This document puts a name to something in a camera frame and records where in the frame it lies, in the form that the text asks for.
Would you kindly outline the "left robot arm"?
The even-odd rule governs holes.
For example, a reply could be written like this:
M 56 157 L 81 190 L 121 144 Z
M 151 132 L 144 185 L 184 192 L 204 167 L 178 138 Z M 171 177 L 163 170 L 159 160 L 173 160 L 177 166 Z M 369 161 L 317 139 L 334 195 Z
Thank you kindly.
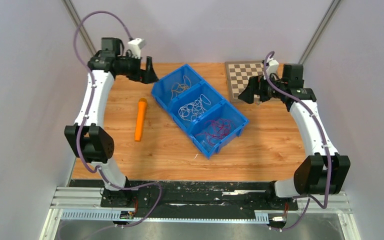
M 131 38 L 127 45 L 119 38 L 102 38 L 101 49 L 85 64 L 88 80 L 80 112 L 74 123 L 64 129 L 74 155 L 89 172 L 99 173 L 106 190 L 116 191 L 113 200 L 120 207 L 132 203 L 133 193 L 113 157 L 115 143 L 104 130 L 104 115 L 117 76 L 143 84 L 159 80 L 152 57 L 148 56 L 145 68 L 141 68 L 141 50 L 145 45 L 143 38 Z

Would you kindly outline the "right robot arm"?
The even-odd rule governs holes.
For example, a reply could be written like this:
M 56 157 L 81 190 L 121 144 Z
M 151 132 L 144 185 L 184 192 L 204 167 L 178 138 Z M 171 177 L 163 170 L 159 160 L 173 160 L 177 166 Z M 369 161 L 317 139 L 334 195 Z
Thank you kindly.
M 272 209 L 281 207 L 286 198 L 338 194 L 351 166 L 349 157 L 341 155 L 328 137 L 315 93 L 304 87 L 303 66 L 284 65 L 282 77 L 277 74 L 278 67 L 275 60 L 264 63 L 262 74 L 250 76 L 248 85 L 238 95 L 239 100 L 248 104 L 254 103 L 256 96 L 262 103 L 281 100 L 304 144 L 306 158 L 293 177 L 275 181 L 273 190 L 265 195 L 266 204 Z

